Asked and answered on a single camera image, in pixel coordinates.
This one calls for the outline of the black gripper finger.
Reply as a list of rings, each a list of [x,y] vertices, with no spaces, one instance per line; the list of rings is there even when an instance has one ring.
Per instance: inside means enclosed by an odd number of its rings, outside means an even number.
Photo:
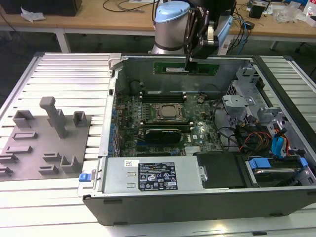
[[[185,70],[193,71],[197,65],[197,48],[189,46],[186,53]]]

